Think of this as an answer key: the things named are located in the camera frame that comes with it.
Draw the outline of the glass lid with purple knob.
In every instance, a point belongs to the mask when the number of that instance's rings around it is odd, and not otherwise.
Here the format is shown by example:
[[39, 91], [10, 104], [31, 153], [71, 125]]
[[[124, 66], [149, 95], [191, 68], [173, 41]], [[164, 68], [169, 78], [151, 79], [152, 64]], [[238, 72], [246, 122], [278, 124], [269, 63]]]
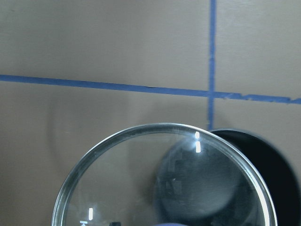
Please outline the glass lid with purple knob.
[[276, 226], [246, 151], [218, 131], [156, 123], [91, 148], [58, 194], [54, 226]]

